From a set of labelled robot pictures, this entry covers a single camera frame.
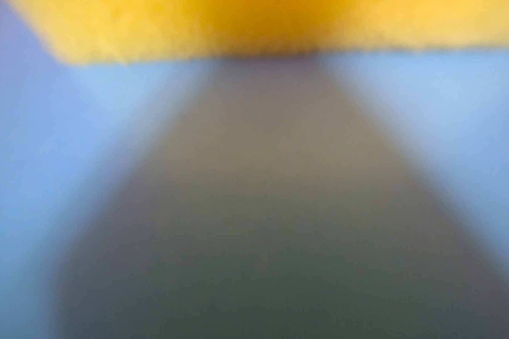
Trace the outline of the green yellow scrub sponge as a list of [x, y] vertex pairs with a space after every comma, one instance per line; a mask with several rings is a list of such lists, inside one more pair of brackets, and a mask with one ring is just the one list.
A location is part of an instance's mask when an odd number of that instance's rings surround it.
[[59, 338], [509, 338], [509, 276], [336, 76], [220, 66], [81, 222]]

